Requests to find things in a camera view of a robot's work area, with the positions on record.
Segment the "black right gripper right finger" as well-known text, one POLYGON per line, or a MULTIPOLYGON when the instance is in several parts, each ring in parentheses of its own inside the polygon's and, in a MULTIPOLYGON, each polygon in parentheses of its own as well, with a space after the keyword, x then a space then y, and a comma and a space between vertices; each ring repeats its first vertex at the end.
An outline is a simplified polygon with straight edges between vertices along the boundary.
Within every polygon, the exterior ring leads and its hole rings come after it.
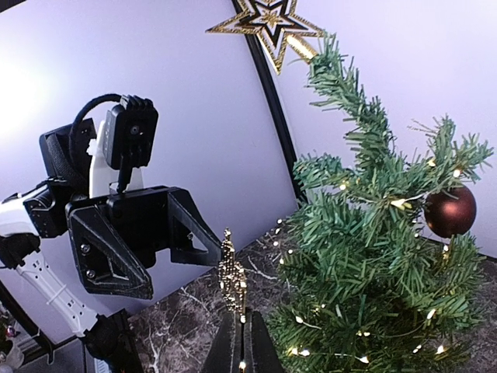
POLYGON ((248 310, 243 326, 243 372, 284 373, 262 314, 248 310))

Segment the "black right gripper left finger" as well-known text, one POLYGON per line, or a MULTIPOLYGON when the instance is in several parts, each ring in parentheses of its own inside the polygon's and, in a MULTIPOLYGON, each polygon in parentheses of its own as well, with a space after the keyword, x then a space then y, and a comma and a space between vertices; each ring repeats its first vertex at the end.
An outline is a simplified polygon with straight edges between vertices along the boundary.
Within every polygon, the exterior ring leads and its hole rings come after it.
POLYGON ((201 373, 239 373, 243 358, 243 324, 237 312, 224 314, 201 373))

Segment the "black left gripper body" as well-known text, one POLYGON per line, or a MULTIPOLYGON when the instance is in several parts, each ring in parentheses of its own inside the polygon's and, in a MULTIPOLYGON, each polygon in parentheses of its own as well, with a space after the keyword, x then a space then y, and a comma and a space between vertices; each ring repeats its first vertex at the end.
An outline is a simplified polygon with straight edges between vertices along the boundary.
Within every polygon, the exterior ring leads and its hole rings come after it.
POLYGON ((172 188, 156 186, 69 205, 97 206, 148 270, 156 264, 156 253, 169 249, 168 192, 172 191, 172 188))

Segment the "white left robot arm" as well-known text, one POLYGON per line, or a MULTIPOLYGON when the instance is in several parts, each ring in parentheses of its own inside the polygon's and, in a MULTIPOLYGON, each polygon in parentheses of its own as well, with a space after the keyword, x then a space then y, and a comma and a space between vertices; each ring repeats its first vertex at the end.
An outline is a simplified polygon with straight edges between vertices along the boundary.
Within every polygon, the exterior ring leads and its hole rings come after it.
POLYGON ((187 190, 145 187, 155 120, 84 120, 40 136, 48 177, 1 204, 1 261, 31 283, 88 352, 113 372, 139 372, 122 314, 101 315, 80 301, 41 251, 43 239, 68 234, 86 291, 150 299, 149 269, 168 249, 174 263, 212 267, 221 243, 187 190))

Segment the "small green christmas tree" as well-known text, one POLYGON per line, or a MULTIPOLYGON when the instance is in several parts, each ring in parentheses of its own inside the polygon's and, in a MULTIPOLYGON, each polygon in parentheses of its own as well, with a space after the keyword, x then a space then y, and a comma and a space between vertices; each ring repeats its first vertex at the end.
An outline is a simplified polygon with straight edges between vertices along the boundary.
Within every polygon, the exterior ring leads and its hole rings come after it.
POLYGON ((397 152, 381 101, 368 98, 353 60, 334 35, 315 50, 288 44, 306 61, 320 105, 354 123, 346 140, 353 166, 307 155, 294 175, 309 198, 288 226, 295 248, 280 258, 289 298, 269 318, 288 372, 452 372, 470 355, 458 334, 475 326, 481 257, 470 233, 448 243, 422 237, 435 195, 455 198, 493 149, 469 134, 454 138, 449 117, 419 125, 428 150, 397 152))

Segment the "thin wire fairy lights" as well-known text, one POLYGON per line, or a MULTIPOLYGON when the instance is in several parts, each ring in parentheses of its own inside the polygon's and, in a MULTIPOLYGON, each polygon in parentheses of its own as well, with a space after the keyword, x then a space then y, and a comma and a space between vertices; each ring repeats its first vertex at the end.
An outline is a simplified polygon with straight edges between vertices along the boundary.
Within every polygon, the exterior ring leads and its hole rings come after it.
POLYGON ((288 220, 290 297, 269 321, 288 371, 448 372, 466 358, 462 241, 422 237, 422 188, 392 180, 403 172, 329 155, 296 164, 309 200, 288 220))

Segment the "gold star tree topper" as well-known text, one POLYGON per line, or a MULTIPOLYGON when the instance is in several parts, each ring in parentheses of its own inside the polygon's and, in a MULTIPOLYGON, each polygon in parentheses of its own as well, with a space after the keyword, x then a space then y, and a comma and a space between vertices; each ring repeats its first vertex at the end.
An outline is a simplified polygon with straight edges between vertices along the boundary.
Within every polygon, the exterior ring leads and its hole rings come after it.
POLYGON ((297 14, 296 1, 236 1, 236 15, 207 29, 208 33, 254 36, 266 53, 275 73, 280 74, 288 47, 310 61, 317 52, 306 41, 325 31, 297 14))

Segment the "brown bauble ornament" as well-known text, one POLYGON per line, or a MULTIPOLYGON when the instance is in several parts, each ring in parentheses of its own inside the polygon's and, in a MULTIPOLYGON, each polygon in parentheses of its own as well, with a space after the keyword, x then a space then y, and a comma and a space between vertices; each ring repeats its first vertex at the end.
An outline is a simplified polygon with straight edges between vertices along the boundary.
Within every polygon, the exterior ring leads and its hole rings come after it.
POLYGON ((441 238, 468 232, 474 224, 476 213, 476 200, 466 186, 431 193, 426 198, 426 224, 441 238))

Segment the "gold merry christmas sign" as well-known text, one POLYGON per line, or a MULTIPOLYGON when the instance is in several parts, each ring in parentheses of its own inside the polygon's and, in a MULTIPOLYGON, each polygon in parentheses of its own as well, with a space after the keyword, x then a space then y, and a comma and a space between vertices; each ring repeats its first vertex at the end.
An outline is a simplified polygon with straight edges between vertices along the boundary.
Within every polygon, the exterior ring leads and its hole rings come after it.
POLYGON ((246 323, 247 280, 245 268, 236 260, 236 250, 231 241, 231 230, 224 230, 221 242, 221 261, 218 266, 218 279, 224 301, 229 311, 238 315, 240 323, 246 323))

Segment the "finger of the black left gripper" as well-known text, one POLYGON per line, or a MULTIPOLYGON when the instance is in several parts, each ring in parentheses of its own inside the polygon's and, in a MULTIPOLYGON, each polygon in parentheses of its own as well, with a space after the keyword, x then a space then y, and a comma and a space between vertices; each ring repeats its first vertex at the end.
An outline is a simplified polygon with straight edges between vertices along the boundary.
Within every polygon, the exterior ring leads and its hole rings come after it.
POLYGON ((69 205, 68 232, 79 279, 88 293, 153 298, 147 269, 97 206, 69 205))
POLYGON ((204 221, 189 192, 168 192, 168 227, 173 263, 218 265, 221 241, 204 221))

